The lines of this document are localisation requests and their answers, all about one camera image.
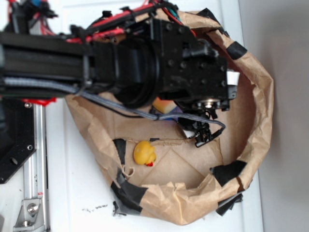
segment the black duct tape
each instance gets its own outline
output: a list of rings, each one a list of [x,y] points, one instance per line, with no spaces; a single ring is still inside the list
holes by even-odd
[[[120,188],[118,188],[114,182],[111,186],[112,193],[114,194],[118,206],[116,213],[140,215],[142,211],[140,202],[147,191],[147,188],[138,187],[127,182],[121,170],[118,171],[117,182],[119,183]]]
[[[210,9],[205,8],[204,10],[200,11],[197,13],[197,15],[205,17],[205,18],[210,18],[214,21],[216,21],[217,23],[219,23],[219,21],[217,20],[217,18],[214,16],[214,14],[210,11]]]
[[[239,192],[235,196],[219,202],[219,208],[216,210],[217,214],[223,216],[229,209],[232,210],[235,203],[242,202],[243,195]]]
[[[205,17],[205,18],[210,18],[212,19],[213,21],[216,21],[217,23],[219,23],[221,25],[221,23],[217,20],[217,18],[214,16],[214,14],[208,9],[208,8],[205,8],[204,10],[200,11],[199,13],[197,13],[197,15],[199,16],[202,16],[202,17]],[[223,27],[219,27],[218,30],[226,35],[227,37],[229,37],[229,34],[227,33],[226,30],[224,30]]]
[[[236,60],[243,57],[248,50],[235,41],[226,49],[226,51],[233,60]]]
[[[239,176],[246,165],[247,163],[237,160],[226,166],[222,165],[211,168],[211,173],[223,187],[231,179]]]
[[[124,139],[115,139],[113,140],[117,151],[118,151],[118,156],[120,158],[121,164],[125,165],[126,160],[125,160],[125,156],[126,156],[126,140]]]

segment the yellow rubber duck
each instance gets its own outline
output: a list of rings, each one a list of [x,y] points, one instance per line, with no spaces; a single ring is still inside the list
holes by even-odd
[[[152,167],[156,159],[154,150],[155,148],[150,145],[150,142],[139,142],[133,152],[134,161],[139,165],[145,164],[146,166]]]

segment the metal plate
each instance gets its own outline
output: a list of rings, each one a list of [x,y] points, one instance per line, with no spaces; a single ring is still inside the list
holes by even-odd
[[[0,131],[0,184],[5,184],[36,149],[33,107],[3,99],[6,127]]]

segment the crumpled brown paper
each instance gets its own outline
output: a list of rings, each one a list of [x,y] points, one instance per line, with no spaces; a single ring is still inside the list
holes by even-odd
[[[273,80],[250,52],[237,60],[229,57],[226,48],[234,41],[218,30],[219,23],[190,13],[179,15],[198,38],[212,40],[220,55],[228,59],[229,68],[241,72],[231,110],[218,112],[227,128],[215,141],[196,148],[194,139],[185,139],[173,121],[124,118],[81,97],[69,96],[67,102],[108,184],[117,183],[117,172],[123,170],[129,183],[148,188],[140,203],[142,216],[184,225],[249,187],[270,146]],[[160,11],[158,17],[167,20]],[[102,95],[114,99],[110,94]],[[113,143],[118,138],[127,140],[125,167]],[[160,139],[152,142],[157,154],[154,167],[137,165],[133,161],[135,145],[151,138]],[[235,160],[247,165],[239,177],[221,187],[210,168]]]

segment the screw hole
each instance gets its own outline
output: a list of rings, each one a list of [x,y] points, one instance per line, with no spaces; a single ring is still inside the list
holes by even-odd
[[[10,158],[10,162],[13,164],[13,165],[18,165],[18,162],[15,158]]]

